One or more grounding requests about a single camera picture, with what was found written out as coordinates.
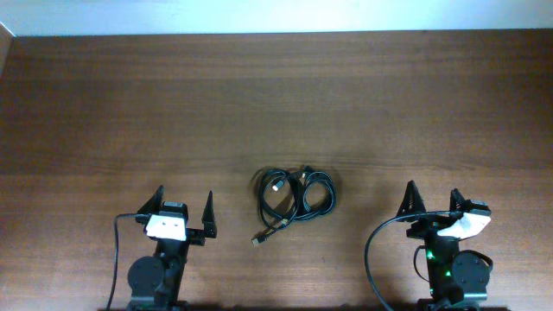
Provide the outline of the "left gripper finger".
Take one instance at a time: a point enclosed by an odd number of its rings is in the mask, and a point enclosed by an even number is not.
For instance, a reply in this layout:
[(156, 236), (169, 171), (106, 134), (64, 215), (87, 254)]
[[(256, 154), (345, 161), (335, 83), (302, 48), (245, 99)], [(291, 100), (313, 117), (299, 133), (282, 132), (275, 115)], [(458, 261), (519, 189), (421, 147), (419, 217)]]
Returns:
[(217, 226), (213, 210), (213, 192), (210, 191), (207, 203), (201, 218), (203, 231), (206, 238), (217, 238)]
[(162, 206), (164, 186), (160, 185), (152, 197), (138, 209), (137, 214), (149, 215), (158, 214)]

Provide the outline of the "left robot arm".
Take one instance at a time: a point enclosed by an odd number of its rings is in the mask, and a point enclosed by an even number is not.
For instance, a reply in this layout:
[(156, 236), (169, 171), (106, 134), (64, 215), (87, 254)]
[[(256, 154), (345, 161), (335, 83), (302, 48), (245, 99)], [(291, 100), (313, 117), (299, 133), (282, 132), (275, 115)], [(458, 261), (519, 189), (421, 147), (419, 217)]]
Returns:
[(166, 201), (164, 187), (137, 211), (136, 222), (145, 235), (156, 242), (151, 256), (138, 258), (129, 268), (127, 282), (131, 289), (128, 310), (185, 311), (186, 301), (178, 299), (182, 276), (192, 246), (203, 246), (217, 237), (213, 195), (209, 194), (203, 210), (201, 229), (188, 227), (188, 206)]

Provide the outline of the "black USB cable thick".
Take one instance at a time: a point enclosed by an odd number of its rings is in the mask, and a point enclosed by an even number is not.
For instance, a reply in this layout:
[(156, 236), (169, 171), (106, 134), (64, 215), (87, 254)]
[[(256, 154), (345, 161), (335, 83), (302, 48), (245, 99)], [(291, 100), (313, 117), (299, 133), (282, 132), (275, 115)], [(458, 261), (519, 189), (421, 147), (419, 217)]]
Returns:
[[(266, 194), (270, 190), (279, 191), (285, 184), (289, 185), (293, 200), (291, 207), (287, 207), (284, 212), (278, 212), (276, 207), (269, 204)], [(273, 234), (288, 228), (299, 220), (302, 209), (301, 194), (302, 184), (298, 173), (291, 173), (281, 168), (270, 168), (261, 176), (257, 191), (258, 213), (266, 229), (251, 240), (254, 246), (259, 246)]]

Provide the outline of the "black USB cable thin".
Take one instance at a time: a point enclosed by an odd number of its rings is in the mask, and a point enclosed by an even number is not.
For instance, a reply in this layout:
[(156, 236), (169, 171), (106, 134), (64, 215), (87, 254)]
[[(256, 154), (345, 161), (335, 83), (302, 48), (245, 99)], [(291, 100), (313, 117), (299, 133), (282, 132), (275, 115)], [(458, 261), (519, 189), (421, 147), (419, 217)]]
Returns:
[(306, 166), (296, 171), (278, 169), (272, 189), (288, 184), (292, 194), (291, 207), (279, 216), (279, 228), (293, 223), (309, 222), (331, 213), (337, 204), (337, 190), (332, 177), (321, 170)]

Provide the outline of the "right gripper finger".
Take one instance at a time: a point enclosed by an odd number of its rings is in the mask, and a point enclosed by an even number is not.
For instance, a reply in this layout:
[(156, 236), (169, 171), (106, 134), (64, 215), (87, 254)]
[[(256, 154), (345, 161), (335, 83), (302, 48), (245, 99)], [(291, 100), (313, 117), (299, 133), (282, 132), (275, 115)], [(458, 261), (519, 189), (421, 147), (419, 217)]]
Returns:
[(401, 222), (413, 222), (416, 221), (419, 214), (425, 212), (426, 208), (423, 198), (418, 191), (416, 183), (409, 181), (405, 189), (404, 198), (397, 211), (397, 217), (401, 218)]
[(466, 211), (466, 199), (458, 188), (454, 188), (450, 193), (449, 211), (452, 213), (464, 213)]

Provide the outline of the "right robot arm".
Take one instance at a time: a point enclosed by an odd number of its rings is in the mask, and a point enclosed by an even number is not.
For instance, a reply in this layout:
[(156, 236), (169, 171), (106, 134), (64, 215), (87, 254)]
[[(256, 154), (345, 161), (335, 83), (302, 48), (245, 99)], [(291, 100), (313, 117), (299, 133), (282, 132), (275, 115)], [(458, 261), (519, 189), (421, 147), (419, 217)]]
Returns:
[(461, 250), (460, 242), (478, 235), (491, 221), (488, 205), (464, 198), (458, 189), (450, 193), (445, 213), (426, 210), (414, 181), (406, 186), (397, 215), (411, 223), (408, 238), (420, 239), (425, 251), (429, 299), (417, 302), (418, 310), (478, 310), (487, 299), (486, 286), (493, 270), (490, 257)]

